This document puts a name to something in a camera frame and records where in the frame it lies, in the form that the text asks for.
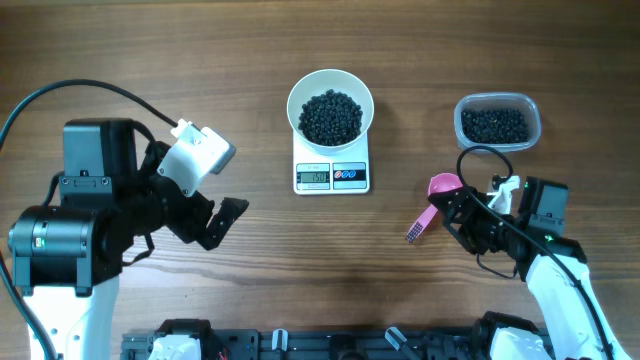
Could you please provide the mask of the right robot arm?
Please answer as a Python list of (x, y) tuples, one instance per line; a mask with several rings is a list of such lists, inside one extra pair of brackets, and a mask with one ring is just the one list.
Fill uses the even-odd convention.
[(534, 296), (550, 346), (529, 321), (489, 313), (478, 321), (474, 353), (489, 359), (626, 359), (591, 285), (586, 255), (564, 237), (566, 185), (529, 177), (493, 179), (482, 193), (455, 174), (431, 178), (427, 217), (443, 225), (468, 253), (504, 252)]

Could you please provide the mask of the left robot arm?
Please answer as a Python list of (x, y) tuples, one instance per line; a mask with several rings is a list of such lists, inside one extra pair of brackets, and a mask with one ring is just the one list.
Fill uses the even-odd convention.
[(11, 226), (9, 287), (29, 321), (31, 355), (106, 359), (125, 252), (136, 238), (169, 229), (184, 243), (216, 248), (248, 202), (215, 202), (199, 192), (234, 146), (210, 128), (180, 121), (173, 144), (150, 140), (143, 160), (132, 119), (80, 119), (63, 131), (64, 169), (45, 201)]

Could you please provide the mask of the pink measuring scoop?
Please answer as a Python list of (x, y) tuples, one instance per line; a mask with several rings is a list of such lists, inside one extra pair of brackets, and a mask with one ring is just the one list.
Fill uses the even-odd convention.
[[(447, 192), (462, 187), (459, 177), (452, 173), (441, 173), (431, 178), (427, 194)], [(406, 239), (413, 243), (428, 227), (438, 213), (434, 205), (429, 205), (410, 227)]]

